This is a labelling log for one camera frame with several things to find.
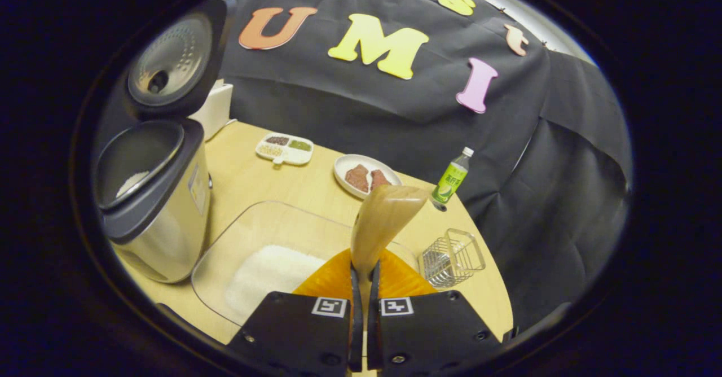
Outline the white round plate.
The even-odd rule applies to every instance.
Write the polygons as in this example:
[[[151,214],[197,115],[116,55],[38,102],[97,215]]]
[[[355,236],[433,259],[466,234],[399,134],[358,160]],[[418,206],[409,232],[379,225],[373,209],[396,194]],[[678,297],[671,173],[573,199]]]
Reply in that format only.
[[[376,169],[381,170],[392,185],[401,186],[403,184],[402,180],[399,176],[397,176],[395,171],[390,169],[389,166],[382,163],[381,161],[361,154],[344,154],[337,158],[336,161],[333,163],[333,175],[335,176],[336,182],[338,182],[338,184],[344,190],[346,190],[348,194],[356,197],[356,199],[364,200],[366,199],[366,197],[368,197],[369,194],[371,194],[371,191],[369,191],[367,194],[363,194],[362,192],[359,192],[359,190],[351,187],[350,184],[345,181],[346,172],[357,166],[358,164],[363,164],[368,169],[369,186],[371,186],[371,171]]]

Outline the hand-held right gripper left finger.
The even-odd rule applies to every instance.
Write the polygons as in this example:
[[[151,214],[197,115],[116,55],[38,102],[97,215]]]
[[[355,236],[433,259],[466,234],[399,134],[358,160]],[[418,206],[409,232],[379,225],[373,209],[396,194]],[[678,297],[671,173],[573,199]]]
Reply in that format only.
[[[362,341],[358,276],[345,250],[291,292],[266,293],[227,348],[260,375],[349,375]]]

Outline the grey silver rice cooker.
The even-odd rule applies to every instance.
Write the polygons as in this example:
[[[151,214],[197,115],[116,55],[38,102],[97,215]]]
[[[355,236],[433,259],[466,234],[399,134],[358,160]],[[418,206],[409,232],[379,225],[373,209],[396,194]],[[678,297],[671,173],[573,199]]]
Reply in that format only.
[[[218,79],[235,0],[208,0],[131,58],[105,100],[92,158],[103,235],[151,280],[183,281],[206,236],[210,177],[201,110]]]

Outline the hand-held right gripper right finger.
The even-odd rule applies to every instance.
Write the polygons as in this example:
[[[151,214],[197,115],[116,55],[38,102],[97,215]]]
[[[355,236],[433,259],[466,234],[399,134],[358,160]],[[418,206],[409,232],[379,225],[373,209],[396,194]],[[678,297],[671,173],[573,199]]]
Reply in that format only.
[[[485,361],[501,341],[464,295],[439,292],[384,250],[372,272],[368,367],[381,375],[444,375]]]

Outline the black backdrop cloth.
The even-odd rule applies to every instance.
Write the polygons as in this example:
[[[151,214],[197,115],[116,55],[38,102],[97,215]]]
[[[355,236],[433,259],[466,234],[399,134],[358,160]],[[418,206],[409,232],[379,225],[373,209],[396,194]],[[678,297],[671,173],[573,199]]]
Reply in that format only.
[[[436,182],[458,196],[531,328],[581,298],[625,223],[632,151],[598,66],[483,0],[236,0],[221,75],[232,117]]]

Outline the green drink bottle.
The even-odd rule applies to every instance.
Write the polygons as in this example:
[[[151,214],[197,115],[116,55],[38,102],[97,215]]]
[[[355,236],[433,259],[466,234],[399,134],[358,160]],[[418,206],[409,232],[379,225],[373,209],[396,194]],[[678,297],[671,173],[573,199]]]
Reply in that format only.
[[[469,172],[473,154],[474,151],[471,148],[464,147],[462,153],[449,163],[431,194],[431,202],[436,209],[441,210],[441,212],[447,210],[446,205]]]

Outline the white divided bean dish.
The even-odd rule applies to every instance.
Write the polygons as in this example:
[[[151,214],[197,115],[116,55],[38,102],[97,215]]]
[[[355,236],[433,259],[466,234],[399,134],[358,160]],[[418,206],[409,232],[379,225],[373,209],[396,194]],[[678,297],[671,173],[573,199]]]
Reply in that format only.
[[[255,147],[257,156],[276,165],[303,166],[314,155],[315,144],[295,135],[271,132],[263,136]]]

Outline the wire chopstick holder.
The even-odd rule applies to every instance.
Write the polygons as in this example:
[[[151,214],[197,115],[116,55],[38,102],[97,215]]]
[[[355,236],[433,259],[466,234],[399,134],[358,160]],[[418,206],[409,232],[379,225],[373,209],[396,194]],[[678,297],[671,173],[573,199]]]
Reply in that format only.
[[[417,263],[421,276],[438,290],[450,290],[486,268],[477,238],[452,228],[423,250]]]

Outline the wooden spoon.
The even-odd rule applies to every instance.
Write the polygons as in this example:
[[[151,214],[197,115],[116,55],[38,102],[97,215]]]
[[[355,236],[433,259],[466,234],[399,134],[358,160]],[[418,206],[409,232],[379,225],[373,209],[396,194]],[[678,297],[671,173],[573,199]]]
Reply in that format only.
[[[430,192],[411,186],[382,185],[364,199],[351,233],[351,264],[358,276],[364,313],[371,300],[372,272],[381,253],[422,209]]]

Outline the clear plastic tray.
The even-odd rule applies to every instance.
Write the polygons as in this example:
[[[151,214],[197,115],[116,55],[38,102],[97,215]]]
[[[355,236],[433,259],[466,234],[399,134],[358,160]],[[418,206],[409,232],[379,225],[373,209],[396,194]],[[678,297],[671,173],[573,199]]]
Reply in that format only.
[[[235,323],[224,299],[228,284],[248,256],[277,245],[326,262],[350,248],[350,226],[276,200],[253,204],[210,245],[193,270],[192,287],[204,305]]]

